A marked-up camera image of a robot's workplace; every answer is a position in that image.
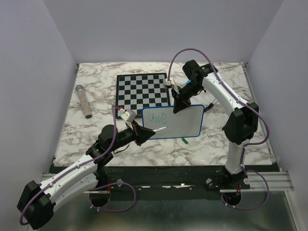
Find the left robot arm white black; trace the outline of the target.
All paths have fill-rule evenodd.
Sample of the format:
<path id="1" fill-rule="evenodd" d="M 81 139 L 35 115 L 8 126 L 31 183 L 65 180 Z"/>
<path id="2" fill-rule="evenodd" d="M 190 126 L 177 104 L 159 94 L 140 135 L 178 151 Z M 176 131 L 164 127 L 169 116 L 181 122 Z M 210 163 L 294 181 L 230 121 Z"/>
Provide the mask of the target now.
<path id="1" fill-rule="evenodd" d="M 73 196 L 93 188 L 102 190 L 107 179 L 100 169 L 112 160 L 112 152 L 131 142 L 140 146 L 154 135 L 154 130 L 136 122 L 122 131 L 115 125 L 106 125 L 96 142 L 71 166 L 40 183 L 32 180 L 25 185 L 17 204 L 20 224 L 39 229 Z"/>

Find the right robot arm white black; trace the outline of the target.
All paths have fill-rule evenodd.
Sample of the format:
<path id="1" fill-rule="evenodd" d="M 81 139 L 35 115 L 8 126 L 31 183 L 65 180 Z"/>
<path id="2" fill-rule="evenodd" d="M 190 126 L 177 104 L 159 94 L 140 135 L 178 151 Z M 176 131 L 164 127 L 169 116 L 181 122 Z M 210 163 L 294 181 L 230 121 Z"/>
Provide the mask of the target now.
<path id="1" fill-rule="evenodd" d="M 210 64 L 200 66 L 195 60 L 185 63 L 182 68 L 188 83 L 171 90 L 174 98 L 173 113 L 178 113 L 191 106 L 190 98 L 202 90 L 210 92 L 229 116 L 222 128 L 229 140 L 228 158 L 225 169 L 228 173 L 221 177 L 222 185 L 228 189 L 239 183 L 237 174 L 243 170 L 245 151 L 243 147 L 253 138 L 258 127 L 259 107 L 242 99 L 223 80 L 216 68 Z"/>

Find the blue framed whiteboard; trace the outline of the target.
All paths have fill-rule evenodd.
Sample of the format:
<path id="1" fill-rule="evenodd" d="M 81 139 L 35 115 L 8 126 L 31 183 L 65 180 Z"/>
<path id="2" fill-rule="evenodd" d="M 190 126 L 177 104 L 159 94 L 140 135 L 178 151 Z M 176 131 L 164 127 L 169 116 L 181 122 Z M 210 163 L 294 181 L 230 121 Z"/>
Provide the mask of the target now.
<path id="1" fill-rule="evenodd" d="M 201 133 L 204 109 L 203 105 L 194 104 L 175 114 L 173 106 L 146 107 L 142 110 L 142 126 L 152 130 L 168 127 L 156 132 L 151 137 L 152 140 L 198 137 Z"/>

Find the white green marker pen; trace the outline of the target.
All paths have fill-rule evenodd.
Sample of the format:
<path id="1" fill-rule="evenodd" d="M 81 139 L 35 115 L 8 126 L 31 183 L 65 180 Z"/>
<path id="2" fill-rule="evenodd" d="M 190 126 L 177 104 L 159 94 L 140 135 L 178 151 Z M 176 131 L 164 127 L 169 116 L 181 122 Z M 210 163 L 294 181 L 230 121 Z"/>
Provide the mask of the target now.
<path id="1" fill-rule="evenodd" d="M 167 127 L 167 126 L 164 126 L 164 127 L 161 127 L 161 128 L 154 129 L 153 131 L 154 131 L 154 132 L 158 132 L 158 131 L 164 130 L 164 129 L 166 129 L 166 128 L 168 128 L 168 127 Z"/>

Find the green marker cap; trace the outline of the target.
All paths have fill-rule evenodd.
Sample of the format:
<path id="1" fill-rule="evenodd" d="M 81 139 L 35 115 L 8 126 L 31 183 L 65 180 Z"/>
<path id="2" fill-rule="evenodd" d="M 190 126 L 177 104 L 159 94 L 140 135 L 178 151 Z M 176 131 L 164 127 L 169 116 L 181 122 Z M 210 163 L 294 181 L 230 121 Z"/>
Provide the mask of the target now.
<path id="1" fill-rule="evenodd" d="M 182 137 L 181 139 L 182 139 L 182 141 L 183 141 L 185 144 L 188 144 L 188 143 L 189 143 L 184 137 Z"/>

